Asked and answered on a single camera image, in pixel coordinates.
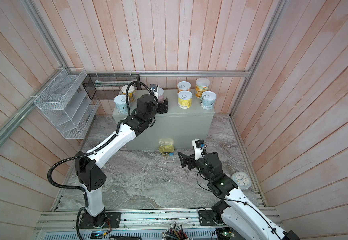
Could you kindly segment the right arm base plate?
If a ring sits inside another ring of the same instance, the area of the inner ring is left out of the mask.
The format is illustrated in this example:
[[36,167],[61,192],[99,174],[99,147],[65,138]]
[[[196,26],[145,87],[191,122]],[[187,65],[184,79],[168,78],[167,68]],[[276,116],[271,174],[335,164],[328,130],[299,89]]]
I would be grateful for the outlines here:
[[207,210],[204,207],[199,207],[197,209],[199,223],[201,226],[223,226],[225,225],[222,220],[222,214],[230,206],[224,202],[219,201],[212,206],[210,210]]

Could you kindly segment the orange green label can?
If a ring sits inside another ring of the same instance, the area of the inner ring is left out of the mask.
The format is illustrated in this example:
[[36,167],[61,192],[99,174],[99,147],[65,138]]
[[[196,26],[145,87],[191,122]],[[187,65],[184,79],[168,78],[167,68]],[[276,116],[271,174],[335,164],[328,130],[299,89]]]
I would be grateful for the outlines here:
[[210,80],[207,78],[198,78],[196,80],[195,96],[200,99],[202,97],[203,92],[209,90],[210,83]]

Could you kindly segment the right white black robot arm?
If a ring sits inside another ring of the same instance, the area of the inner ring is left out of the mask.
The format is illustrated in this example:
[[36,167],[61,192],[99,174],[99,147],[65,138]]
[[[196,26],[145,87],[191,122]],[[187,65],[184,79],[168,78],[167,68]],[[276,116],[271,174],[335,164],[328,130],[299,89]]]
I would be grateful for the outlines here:
[[220,199],[212,207],[213,220],[233,228],[246,240],[298,240],[293,231],[286,232],[263,214],[238,185],[223,172],[218,153],[208,153],[197,158],[178,153],[181,166],[196,169],[209,183],[208,189]]

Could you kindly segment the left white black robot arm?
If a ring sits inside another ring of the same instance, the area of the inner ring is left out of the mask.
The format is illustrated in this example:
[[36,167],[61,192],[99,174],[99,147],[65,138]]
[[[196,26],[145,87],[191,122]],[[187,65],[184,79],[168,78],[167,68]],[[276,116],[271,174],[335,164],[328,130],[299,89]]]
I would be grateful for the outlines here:
[[146,94],[136,101],[137,107],[131,111],[127,105],[127,117],[119,121],[115,132],[102,143],[75,160],[76,174],[84,189],[85,208],[95,218],[105,213],[102,186],[107,176],[102,171],[106,162],[124,145],[152,127],[155,116],[168,112],[169,100],[160,103],[156,97]]

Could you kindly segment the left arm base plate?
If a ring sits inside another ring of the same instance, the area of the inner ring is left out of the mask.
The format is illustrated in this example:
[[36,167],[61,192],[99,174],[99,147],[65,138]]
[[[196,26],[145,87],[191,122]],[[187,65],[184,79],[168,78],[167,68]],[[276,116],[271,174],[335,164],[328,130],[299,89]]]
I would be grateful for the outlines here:
[[88,213],[83,213],[79,229],[116,229],[120,225],[121,212],[100,213],[96,217],[92,217]]

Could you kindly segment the yellow label can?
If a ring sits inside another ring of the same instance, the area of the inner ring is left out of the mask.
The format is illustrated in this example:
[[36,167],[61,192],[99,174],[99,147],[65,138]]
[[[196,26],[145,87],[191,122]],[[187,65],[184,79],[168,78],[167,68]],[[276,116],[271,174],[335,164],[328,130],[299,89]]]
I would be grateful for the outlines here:
[[133,85],[130,85],[128,87],[128,85],[125,85],[122,87],[122,93],[124,95],[128,95],[129,96],[129,102],[133,103],[136,99],[136,95],[135,95],[135,87]]

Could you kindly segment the gold rectangular sardine tin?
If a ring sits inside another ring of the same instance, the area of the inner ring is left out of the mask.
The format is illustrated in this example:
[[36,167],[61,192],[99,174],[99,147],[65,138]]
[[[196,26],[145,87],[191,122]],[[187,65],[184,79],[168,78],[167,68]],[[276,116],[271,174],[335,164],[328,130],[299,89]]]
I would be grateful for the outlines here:
[[161,145],[159,147],[159,152],[162,156],[172,156],[174,154],[175,148],[173,145]]

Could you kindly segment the white lid can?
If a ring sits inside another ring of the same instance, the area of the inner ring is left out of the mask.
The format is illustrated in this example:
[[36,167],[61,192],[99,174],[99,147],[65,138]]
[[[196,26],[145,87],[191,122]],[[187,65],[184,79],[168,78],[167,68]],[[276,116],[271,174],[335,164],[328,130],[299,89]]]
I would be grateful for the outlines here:
[[178,105],[181,109],[189,109],[192,106],[193,94],[190,91],[178,93]]
[[120,114],[127,114],[128,113],[128,107],[126,100],[129,100],[130,98],[126,95],[118,95],[114,98],[114,103],[116,105],[116,108]]
[[162,88],[158,88],[158,100],[159,103],[163,103],[164,102],[164,90]]
[[201,107],[205,110],[211,110],[215,106],[217,95],[214,92],[206,91],[201,96]]
[[177,84],[177,90],[178,93],[182,91],[190,91],[191,90],[191,83],[187,81],[181,81]]

